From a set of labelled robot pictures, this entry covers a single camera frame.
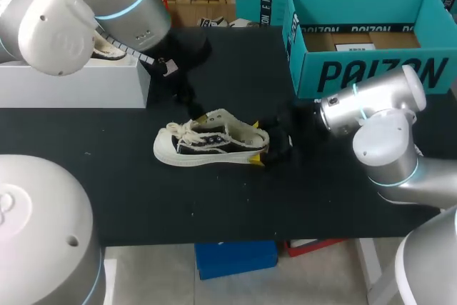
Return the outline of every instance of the teal cardboard box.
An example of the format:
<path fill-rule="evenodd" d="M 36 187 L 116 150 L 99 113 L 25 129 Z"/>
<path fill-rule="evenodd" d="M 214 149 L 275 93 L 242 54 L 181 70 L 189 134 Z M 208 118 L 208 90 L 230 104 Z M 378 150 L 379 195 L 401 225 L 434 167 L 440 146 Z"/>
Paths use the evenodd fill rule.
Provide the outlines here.
<path fill-rule="evenodd" d="M 427 94 L 446 93 L 457 76 L 457 26 L 441 0 L 288 0 L 287 4 L 283 41 L 293 87 L 301 99 L 331 95 L 402 64 L 418 72 Z M 417 46 L 346 51 L 334 46 L 334 51 L 310 52 L 304 32 L 406 33 Z"/>
<path fill-rule="evenodd" d="M 236 18 L 282 26 L 287 0 L 236 0 Z"/>

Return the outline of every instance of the white box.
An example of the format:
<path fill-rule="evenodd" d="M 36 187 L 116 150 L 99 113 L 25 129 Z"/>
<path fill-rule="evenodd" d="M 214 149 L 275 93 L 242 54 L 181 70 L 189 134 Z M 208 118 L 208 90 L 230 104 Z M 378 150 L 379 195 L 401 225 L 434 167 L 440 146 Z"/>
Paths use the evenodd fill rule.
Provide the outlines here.
<path fill-rule="evenodd" d="M 82 70 L 68 76 L 49 76 L 17 64 L 0 64 L 0 107 L 146 107 L 151 77 L 130 55 L 118 61 L 91 59 Z"/>

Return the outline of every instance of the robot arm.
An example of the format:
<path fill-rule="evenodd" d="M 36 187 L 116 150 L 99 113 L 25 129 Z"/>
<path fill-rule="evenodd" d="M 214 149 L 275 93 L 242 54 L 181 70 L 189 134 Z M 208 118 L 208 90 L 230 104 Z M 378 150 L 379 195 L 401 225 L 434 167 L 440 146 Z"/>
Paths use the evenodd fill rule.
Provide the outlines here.
<path fill-rule="evenodd" d="M 400 111 L 367 120 L 354 136 L 353 150 L 386 200 L 440 209 L 457 204 L 457 161 L 417 154 L 411 124 Z"/>
<path fill-rule="evenodd" d="M 321 100 L 316 117 L 334 136 L 357 131 L 353 150 L 388 201 L 448 209 L 457 204 L 457 161 L 417 154 L 412 125 L 426 98 L 410 66 Z"/>
<path fill-rule="evenodd" d="M 0 63 L 24 60 L 46 74 L 74 73 L 90 58 L 98 25 L 108 41 L 152 65 L 147 55 L 171 20 L 161 0 L 0 0 Z"/>
<path fill-rule="evenodd" d="M 2 0 L 0 62 L 24 60 L 50 75 L 67 75 L 94 50 L 93 11 L 82 0 Z"/>

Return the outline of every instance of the shoe sole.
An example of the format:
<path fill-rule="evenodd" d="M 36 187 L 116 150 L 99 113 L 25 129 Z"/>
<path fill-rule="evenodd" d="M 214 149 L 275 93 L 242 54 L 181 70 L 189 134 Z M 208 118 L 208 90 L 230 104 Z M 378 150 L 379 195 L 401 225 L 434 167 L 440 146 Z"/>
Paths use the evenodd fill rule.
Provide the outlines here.
<path fill-rule="evenodd" d="M 249 159 L 252 156 L 260 154 L 262 151 L 249 151 L 241 153 L 227 153 L 219 155 L 181 155 L 167 154 L 160 150 L 158 144 L 154 142 L 154 156 L 164 164 L 177 167 L 195 167 L 204 164 L 250 164 Z"/>

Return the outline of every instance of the shoelace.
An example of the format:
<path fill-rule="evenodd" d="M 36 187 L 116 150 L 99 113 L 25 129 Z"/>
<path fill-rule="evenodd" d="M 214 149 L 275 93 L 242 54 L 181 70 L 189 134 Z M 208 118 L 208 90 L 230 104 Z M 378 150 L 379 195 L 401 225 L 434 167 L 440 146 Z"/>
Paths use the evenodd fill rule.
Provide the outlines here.
<path fill-rule="evenodd" d="M 191 123 L 191 121 L 188 121 L 183 125 L 177 123 L 168 123 L 166 125 L 166 129 L 170 132 L 170 134 L 175 136 L 177 139 L 182 139 L 184 143 L 188 144 L 189 146 L 191 144 L 205 142 L 205 140 L 202 139 L 199 134 L 191 129 Z"/>

